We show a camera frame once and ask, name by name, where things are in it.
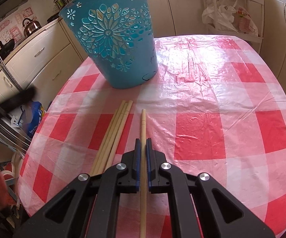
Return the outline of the single wooden chopstick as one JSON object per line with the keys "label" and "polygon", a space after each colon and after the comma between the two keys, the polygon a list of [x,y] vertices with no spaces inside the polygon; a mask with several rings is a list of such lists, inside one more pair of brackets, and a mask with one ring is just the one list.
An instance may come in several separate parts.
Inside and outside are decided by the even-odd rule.
{"label": "single wooden chopstick", "polygon": [[140,238],[146,238],[147,226],[147,162],[146,162],[146,110],[141,112],[141,171],[140,171]]}

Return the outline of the cream kitchen drawer cabinet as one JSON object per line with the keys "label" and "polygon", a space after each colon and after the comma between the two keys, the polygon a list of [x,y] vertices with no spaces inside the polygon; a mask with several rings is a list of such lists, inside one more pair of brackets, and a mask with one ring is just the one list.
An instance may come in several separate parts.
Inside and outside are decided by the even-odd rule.
{"label": "cream kitchen drawer cabinet", "polygon": [[0,101],[17,86],[37,88],[35,100],[48,108],[87,54],[62,18],[48,23],[23,41],[4,60],[9,76],[0,69]]}

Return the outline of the blue plastic bag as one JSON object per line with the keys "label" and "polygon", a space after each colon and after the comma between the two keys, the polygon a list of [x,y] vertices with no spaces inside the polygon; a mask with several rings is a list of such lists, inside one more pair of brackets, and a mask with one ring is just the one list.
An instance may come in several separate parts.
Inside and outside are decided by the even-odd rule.
{"label": "blue plastic bag", "polygon": [[45,111],[40,102],[22,105],[11,113],[11,127],[22,130],[29,138],[33,138]]}

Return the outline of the black pan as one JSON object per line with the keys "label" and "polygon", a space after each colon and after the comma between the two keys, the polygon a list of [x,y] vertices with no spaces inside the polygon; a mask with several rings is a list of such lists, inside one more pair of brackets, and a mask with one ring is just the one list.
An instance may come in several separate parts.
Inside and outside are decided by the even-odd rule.
{"label": "black pan", "polygon": [[11,39],[5,44],[0,41],[0,57],[4,60],[13,50],[15,47],[15,40]]}

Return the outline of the steel kettle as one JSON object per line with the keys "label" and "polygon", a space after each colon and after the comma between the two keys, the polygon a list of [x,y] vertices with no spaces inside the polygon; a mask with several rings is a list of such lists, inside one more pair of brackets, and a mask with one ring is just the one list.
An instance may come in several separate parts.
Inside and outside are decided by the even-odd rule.
{"label": "steel kettle", "polygon": [[22,21],[22,26],[24,27],[23,34],[26,38],[42,28],[37,20],[32,20],[30,18],[25,18]]}

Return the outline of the red white checkered tablecloth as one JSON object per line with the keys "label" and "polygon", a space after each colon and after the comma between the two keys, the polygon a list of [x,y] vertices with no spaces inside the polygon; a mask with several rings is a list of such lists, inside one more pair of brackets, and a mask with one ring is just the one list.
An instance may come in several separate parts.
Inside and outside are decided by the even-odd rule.
{"label": "red white checkered tablecloth", "polygon": [[89,173],[115,110],[132,101],[114,163],[134,148],[146,110],[154,149],[184,172],[209,173],[273,230],[286,230],[286,95],[263,59],[231,36],[155,40],[158,71],[112,88],[85,60],[40,123],[17,192],[32,215]]}

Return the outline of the teal cutout plastic basket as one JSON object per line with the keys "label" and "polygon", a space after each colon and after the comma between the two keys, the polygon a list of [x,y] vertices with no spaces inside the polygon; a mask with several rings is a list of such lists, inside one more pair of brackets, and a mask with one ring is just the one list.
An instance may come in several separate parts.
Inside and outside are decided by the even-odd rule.
{"label": "teal cutout plastic basket", "polygon": [[141,85],[157,73],[147,0],[73,0],[60,16],[113,88]]}

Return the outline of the white plastic bag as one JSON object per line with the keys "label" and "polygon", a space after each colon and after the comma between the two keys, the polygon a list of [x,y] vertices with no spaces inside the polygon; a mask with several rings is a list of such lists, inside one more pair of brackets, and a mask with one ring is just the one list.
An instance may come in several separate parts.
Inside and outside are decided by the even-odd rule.
{"label": "white plastic bag", "polygon": [[211,24],[220,31],[238,32],[233,25],[236,3],[231,0],[219,0],[217,6],[209,4],[202,12],[202,23]]}

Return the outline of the white shelf rack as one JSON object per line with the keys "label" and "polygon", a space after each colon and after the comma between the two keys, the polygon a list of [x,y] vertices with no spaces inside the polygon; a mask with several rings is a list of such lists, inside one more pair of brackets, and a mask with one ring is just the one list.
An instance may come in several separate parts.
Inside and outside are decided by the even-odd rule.
{"label": "white shelf rack", "polygon": [[259,53],[264,36],[264,0],[203,0],[202,23],[213,35],[236,36]]}

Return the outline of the cream tall cabinets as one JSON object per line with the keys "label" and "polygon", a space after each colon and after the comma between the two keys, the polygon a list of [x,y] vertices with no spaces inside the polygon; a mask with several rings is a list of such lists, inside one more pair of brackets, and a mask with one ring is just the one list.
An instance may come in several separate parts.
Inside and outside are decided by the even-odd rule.
{"label": "cream tall cabinets", "polygon": [[[148,0],[155,36],[209,34],[203,0]],[[286,93],[286,0],[264,0],[264,36],[259,52]]]}

